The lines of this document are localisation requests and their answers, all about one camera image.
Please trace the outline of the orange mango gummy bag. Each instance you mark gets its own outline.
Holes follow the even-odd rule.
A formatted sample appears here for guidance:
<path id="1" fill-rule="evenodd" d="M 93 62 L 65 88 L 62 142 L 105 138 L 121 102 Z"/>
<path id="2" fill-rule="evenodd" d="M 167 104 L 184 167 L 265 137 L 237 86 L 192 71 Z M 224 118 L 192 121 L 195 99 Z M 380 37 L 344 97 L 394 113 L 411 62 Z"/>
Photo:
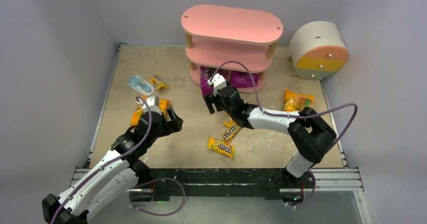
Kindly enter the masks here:
<path id="1" fill-rule="evenodd" d="M 167 108 L 171 106 L 171 101 L 166 99 L 159 99 L 159 109 L 164 116 L 167 115 Z M 138 103 L 137 107 L 132 115 L 130 126 L 136 126 L 139 118 L 143 115 L 144 111 L 142 109 L 143 104 Z"/>
<path id="2" fill-rule="evenodd" d="M 309 94 L 293 93 L 289 89 L 284 93 L 284 111 L 302 111 L 305 107 L 314 106 L 314 96 Z"/>

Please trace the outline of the small yellow M&M's bag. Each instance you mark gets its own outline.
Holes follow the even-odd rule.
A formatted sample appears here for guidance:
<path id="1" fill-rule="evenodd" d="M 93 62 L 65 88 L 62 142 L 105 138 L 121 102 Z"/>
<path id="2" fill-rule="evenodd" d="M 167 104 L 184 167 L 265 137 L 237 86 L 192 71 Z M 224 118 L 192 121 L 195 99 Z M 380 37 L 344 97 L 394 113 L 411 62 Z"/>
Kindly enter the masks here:
<path id="1" fill-rule="evenodd" d="M 150 77 L 150 83 L 155 87 L 157 91 L 159 91 L 160 89 L 167 89 L 169 87 L 162 81 L 162 79 L 157 74 L 154 74 Z"/>

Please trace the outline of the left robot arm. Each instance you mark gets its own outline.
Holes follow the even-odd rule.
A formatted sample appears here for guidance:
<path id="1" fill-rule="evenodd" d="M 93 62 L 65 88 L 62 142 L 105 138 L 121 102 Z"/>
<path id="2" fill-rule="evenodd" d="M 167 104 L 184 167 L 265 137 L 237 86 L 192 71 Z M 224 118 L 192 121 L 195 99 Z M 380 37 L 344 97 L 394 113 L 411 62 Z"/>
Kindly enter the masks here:
<path id="1" fill-rule="evenodd" d="M 154 193 L 157 182 L 169 178 L 153 177 L 152 170 L 139 158 L 163 136 L 180 132 L 183 120 L 173 108 L 162 112 L 150 107 L 136 125 L 120 135 L 111 149 L 84 177 L 58 196 L 42 200 L 43 217 L 47 223 L 88 223 L 101 209 L 124 191 L 149 186 Z"/>

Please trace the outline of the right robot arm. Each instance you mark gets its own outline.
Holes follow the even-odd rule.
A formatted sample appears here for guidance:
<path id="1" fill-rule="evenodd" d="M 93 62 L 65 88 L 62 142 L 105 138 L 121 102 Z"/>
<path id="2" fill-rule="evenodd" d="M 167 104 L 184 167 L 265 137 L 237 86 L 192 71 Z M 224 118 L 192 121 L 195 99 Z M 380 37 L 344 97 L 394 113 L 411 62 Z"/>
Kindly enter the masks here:
<path id="1" fill-rule="evenodd" d="M 305 107 L 302 111 L 270 111 L 245 103 L 236 88 L 226 86 L 218 94 L 210 93 L 203 99 L 211 114 L 225 111 L 241 128 L 266 129 L 289 135 L 298 152 L 284 171 L 295 178 L 322 161 L 337 138 L 335 131 L 317 112 Z"/>

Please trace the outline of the pink three-tier shelf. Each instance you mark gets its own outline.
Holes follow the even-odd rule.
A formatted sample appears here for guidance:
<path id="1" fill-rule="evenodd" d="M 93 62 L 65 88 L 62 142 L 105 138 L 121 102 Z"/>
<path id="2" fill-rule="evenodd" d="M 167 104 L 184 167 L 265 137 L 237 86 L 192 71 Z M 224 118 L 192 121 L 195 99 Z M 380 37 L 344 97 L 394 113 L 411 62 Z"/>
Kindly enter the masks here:
<path id="1" fill-rule="evenodd" d="M 200 84 L 200 67 L 258 73 L 256 89 L 265 84 L 277 43 L 281 20 L 272 13 L 216 5 L 196 5 L 181 16 L 189 75 Z"/>

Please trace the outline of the light blue oval package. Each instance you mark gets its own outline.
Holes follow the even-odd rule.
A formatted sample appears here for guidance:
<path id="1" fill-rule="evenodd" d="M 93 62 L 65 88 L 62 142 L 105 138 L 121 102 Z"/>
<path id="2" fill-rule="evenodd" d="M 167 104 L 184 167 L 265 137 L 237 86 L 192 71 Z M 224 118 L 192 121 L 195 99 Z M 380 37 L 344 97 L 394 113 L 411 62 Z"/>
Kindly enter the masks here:
<path id="1" fill-rule="evenodd" d="M 155 93 L 154 86 L 139 75 L 129 77 L 127 85 L 144 96 L 151 96 Z"/>

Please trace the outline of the round cream drawer cabinet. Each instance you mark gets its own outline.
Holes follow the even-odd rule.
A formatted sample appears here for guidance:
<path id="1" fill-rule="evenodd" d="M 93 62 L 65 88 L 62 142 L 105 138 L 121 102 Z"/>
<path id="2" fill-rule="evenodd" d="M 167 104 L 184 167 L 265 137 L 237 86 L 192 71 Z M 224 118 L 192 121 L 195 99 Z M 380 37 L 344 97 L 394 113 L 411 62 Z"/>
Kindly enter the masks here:
<path id="1" fill-rule="evenodd" d="M 329 21 L 313 21 L 300 27 L 290 40 L 294 74 L 304 79 L 321 80 L 340 70 L 349 50 L 338 27 Z"/>

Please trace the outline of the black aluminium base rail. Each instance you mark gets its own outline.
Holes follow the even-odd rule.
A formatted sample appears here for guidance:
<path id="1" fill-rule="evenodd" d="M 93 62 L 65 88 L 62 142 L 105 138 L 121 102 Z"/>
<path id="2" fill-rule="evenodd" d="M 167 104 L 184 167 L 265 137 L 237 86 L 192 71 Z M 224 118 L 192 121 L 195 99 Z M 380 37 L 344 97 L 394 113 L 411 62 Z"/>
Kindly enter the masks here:
<path id="1" fill-rule="evenodd" d="M 300 178 L 286 176 L 281 168 L 261 169 L 170 169 L 151 168 L 153 177 L 168 177 L 157 182 L 154 193 L 149 186 L 134 187 L 136 199 L 168 201 L 172 196 L 187 197 L 262 197 L 299 205 L 312 191 L 360 191 L 363 188 L 357 169 L 313 169 Z"/>

